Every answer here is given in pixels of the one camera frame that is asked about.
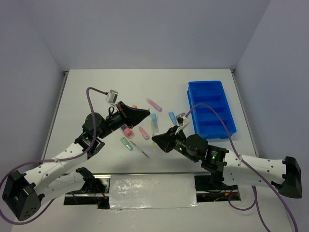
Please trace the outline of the pink correction tape highlighter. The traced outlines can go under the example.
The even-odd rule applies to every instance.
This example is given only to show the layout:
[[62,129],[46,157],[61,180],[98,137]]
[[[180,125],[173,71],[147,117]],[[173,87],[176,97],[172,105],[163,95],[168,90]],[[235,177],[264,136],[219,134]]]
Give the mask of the pink correction tape highlighter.
[[148,133],[146,132],[146,130],[143,127],[139,127],[139,132],[141,133],[144,140],[150,139],[150,136],[148,135]]

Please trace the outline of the yellow thin pen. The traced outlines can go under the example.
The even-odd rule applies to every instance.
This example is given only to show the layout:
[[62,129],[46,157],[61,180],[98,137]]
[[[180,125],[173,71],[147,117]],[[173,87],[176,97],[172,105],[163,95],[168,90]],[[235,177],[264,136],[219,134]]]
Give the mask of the yellow thin pen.
[[[152,138],[155,136],[155,131],[154,131],[154,125],[153,125],[153,121],[151,120],[151,132],[152,132]],[[155,142],[154,141],[152,141],[153,142],[153,150],[154,150],[154,153],[155,153],[155,151],[156,151],[156,145],[155,145]]]

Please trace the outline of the light blue clear marker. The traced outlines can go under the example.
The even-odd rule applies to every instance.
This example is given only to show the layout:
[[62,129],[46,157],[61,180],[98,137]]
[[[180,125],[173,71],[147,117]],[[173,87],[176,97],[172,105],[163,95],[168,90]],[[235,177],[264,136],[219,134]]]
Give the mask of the light blue clear marker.
[[151,120],[152,120],[154,132],[158,133],[159,132],[158,117],[155,113],[151,113]]

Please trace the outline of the grey thin pen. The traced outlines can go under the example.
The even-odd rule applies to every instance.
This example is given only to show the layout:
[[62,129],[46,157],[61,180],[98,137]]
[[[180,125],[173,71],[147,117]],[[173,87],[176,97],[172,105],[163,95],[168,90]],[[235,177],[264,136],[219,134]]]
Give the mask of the grey thin pen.
[[150,159],[150,157],[137,145],[135,144],[133,141],[130,140],[130,142],[136,147],[137,150],[139,150],[143,155],[145,155],[147,158]]

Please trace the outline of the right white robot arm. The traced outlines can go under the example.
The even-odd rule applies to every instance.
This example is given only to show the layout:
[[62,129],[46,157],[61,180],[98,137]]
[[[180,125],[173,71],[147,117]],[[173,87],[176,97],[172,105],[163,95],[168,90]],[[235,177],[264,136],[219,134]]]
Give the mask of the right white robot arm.
[[166,133],[155,135],[152,141],[166,153],[177,151],[210,172],[210,184],[215,189],[234,185],[273,186],[280,195],[302,198],[301,169],[297,160],[263,159],[236,155],[226,148],[210,145],[199,135],[185,136],[178,126]]

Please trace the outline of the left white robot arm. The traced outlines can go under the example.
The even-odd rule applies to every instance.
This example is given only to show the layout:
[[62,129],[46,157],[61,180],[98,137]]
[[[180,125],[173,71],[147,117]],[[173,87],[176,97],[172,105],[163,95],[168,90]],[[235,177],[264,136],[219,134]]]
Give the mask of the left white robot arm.
[[2,199],[16,218],[24,223],[40,209],[41,205],[67,192],[84,193],[96,188],[103,192],[105,185],[85,167],[80,165],[96,155],[105,145],[102,141],[123,125],[133,128],[150,115],[149,110],[132,108],[123,102],[109,107],[109,115],[89,114],[82,125],[82,134],[51,162],[20,173],[8,175]]

